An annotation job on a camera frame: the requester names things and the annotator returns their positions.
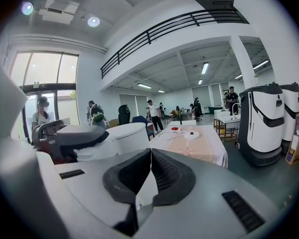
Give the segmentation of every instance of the ceiling light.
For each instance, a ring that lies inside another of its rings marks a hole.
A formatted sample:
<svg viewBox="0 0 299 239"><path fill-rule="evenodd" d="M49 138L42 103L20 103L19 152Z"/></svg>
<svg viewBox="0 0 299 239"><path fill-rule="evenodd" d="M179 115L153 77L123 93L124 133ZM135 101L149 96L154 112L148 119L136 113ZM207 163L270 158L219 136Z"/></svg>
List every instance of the ceiling light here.
<svg viewBox="0 0 299 239"><path fill-rule="evenodd" d="M269 60L265 60L263 63L259 64L258 66L255 66L254 70L261 67L261 66L263 66L264 64L267 64L268 62L269 62Z"/></svg>
<svg viewBox="0 0 299 239"><path fill-rule="evenodd" d="M100 24L100 20L96 17L91 17L88 20L88 24L91 27L95 27L95 26L98 26Z"/></svg>
<svg viewBox="0 0 299 239"><path fill-rule="evenodd" d="M147 85L144 85L144 84L141 84L141 83L138 83L138 86L143 87L143 88L147 88L147 89L151 89L150 86L147 86Z"/></svg>
<svg viewBox="0 0 299 239"><path fill-rule="evenodd" d="M201 74L205 74L206 73L208 65L209 65L209 63L204 63L203 70L201 71Z"/></svg>
<svg viewBox="0 0 299 239"><path fill-rule="evenodd" d="M33 4L31 4L30 2L24 2L22 4L21 11L25 15L30 15L33 12Z"/></svg>

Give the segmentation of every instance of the gray floor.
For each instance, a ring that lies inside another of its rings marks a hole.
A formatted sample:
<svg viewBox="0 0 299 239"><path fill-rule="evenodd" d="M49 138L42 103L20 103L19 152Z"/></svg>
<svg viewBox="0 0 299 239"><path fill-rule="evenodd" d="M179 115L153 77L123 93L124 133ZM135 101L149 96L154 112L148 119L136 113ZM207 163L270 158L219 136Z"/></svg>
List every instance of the gray floor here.
<svg viewBox="0 0 299 239"><path fill-rule="evenodd" d="M213 125L214 115L205 114L201 118L197 125ZM224 146L228 153L228 170L261 190L278 208L295 199L299 190L299 161L288 165L285 157L281 156L274 164L254 167L235 148L233 141L225 142Z"/></svg>

